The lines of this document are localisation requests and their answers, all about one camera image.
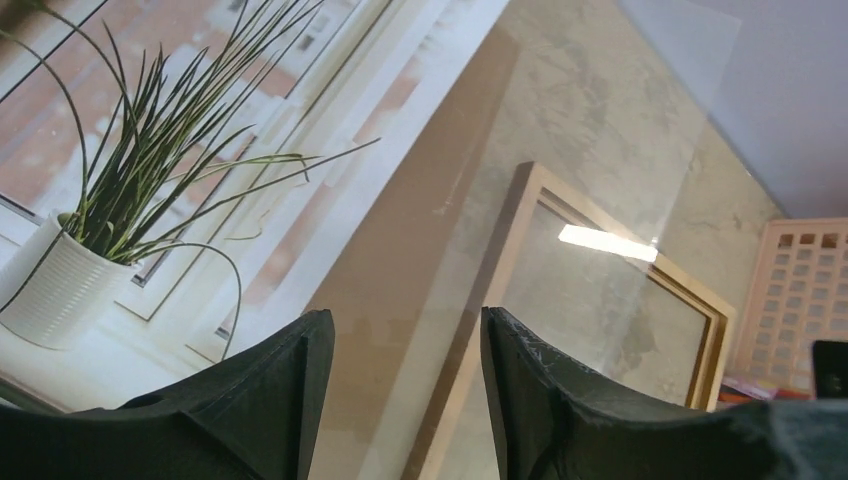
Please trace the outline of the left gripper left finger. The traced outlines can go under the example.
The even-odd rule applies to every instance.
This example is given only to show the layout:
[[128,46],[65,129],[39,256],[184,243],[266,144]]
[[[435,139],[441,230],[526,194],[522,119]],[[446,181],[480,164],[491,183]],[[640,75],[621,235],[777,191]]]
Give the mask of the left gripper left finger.
[[335,341],[327,310],[112,409],[1,411],[5,479],[305,479]]

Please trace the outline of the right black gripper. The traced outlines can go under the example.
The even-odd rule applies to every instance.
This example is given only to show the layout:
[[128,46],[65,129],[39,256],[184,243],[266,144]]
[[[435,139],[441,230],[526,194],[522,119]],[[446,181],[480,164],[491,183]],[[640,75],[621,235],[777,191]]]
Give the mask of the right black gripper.
[[847,398],[847,348],[846,341],[813,342],[812,368],[817,399]]

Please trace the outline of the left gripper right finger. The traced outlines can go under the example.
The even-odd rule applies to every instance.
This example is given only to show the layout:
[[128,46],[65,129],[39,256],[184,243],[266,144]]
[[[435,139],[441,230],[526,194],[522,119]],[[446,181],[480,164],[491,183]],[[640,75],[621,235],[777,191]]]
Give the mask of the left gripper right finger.
[[843,479],[843,400],[715,412],[626,387],[501,307],[481,312],[481,363],[504,479]]

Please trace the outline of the wooden picture frame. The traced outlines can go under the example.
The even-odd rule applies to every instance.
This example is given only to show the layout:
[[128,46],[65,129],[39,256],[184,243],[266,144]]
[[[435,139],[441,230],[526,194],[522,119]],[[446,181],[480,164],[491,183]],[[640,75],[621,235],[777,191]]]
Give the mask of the wooden picture frame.
[[504,306],[555,347],[640,391],[716,405],[735,310],[537,162],[520,164],[403,470],[439,479],[459,425],[486,417],[481,310]]

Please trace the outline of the plant photo print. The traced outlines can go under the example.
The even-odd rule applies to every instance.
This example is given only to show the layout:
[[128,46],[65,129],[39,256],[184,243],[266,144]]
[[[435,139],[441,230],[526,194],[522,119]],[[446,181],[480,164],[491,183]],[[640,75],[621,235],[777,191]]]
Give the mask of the plant photo print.
[[1,382],[33,408],[113,408],[254,342],[260,276],[303,307],[504,10],[501,1],[5,1],[1,258],[100,174],[120,106],[162,63],[162,97],[201,76],[236,26],[266,50],[177,142],[140,215],[138,269],[66,350],[1,332]]

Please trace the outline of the clear acrylic sheet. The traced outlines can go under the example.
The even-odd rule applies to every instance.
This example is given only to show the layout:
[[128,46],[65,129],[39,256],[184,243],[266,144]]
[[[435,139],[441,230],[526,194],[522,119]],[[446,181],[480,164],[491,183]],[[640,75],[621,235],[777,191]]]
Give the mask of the clear acrylic sheet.
[[[707,1],[511,1],[517,43],[482,159],[391,391],[363,479],[403,470],[516,168],[537,162],[663,254],[707,106],[741,29]],[[498,475],[489,412],[439,479]]]

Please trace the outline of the brown backing board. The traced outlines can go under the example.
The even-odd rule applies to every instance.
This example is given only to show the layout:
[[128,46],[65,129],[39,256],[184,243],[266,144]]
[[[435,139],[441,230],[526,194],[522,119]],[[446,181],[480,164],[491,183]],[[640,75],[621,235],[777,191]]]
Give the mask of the brown backing board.
[[493,28],[311,300],[336,330],[313,479],[359,475],[517,57]]

